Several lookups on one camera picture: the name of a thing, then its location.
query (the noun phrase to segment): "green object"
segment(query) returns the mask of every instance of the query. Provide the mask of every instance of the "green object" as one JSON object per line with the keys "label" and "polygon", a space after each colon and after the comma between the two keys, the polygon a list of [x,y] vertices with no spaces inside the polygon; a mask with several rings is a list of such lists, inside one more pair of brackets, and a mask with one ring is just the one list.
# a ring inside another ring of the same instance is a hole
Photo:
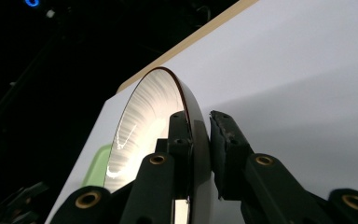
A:
{"label": "green object", "polygon": [[110,150],[112,145],[101,147],[95,154],[91,165],[87,171],[86,177],[83,180],[82,187],[98,186],[103,187],[104,178],[106,176],[106,167],[109,161]]}

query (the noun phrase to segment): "wooden edge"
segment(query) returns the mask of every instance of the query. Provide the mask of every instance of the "wooden edge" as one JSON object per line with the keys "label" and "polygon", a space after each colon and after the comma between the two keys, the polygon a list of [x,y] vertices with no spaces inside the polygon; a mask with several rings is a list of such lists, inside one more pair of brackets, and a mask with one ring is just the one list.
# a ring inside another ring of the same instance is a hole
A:
{"label": "wooden edge", "polygon": [[134,83],[136,80],[142,78],[145,76],[150,70],[152,70],[155,67],[158,67],[162,65],[163,63],[167,62],[170,58],[181,52],[182,50],[186,49],[193,43],[197,42],[207,34],[209,34],[211,31],[225,23],[226,21],[229,21],[234,16],[238,15],[240,12],[244,11],[246,8],[253,5],[257,0],[239,0],[237,3],[226,9],[224,12],[222,12],[220,15],[215,17],[213,20],[209,21],[205,25],[203,25],[201,28],[199,28],[198,31],[194,32],[192,35],[185,38],[183,41],[181,41],[179,44],[175,45],[173,48],[165,52],[163,55],[158,57],[155,61],[147,65],[145,68],[140,70],[138,73],[124,81],[117,89],[117,93],[120,91],[123,91],[127,87],[130,86],[130,84]]}

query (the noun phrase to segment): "blue light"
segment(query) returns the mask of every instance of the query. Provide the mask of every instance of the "blue light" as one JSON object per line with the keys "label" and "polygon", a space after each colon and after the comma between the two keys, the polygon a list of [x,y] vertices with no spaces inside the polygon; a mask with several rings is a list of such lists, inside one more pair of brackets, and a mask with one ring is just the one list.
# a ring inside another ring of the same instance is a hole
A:
{"label": "blue light", "polygon": [[25,3],[28,5],[28,7],[39,6],[39,0],[25,0]]}

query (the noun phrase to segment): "white backdrop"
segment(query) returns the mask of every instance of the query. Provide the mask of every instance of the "white backdrop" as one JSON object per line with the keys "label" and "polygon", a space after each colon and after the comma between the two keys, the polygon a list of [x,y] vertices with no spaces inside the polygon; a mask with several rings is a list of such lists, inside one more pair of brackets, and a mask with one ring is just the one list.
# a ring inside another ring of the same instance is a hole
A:
{"label": "white backdrop", "polygon": [[[208,130],[210,111],[228,113],[308,191],[358,190],[358,1],[260,0],[163,66],[193,91]],[[52,214],[112,142],[135,85],[106,101]],[[224,222],[243,223],[239,203],[214,202],[213,223]]]}

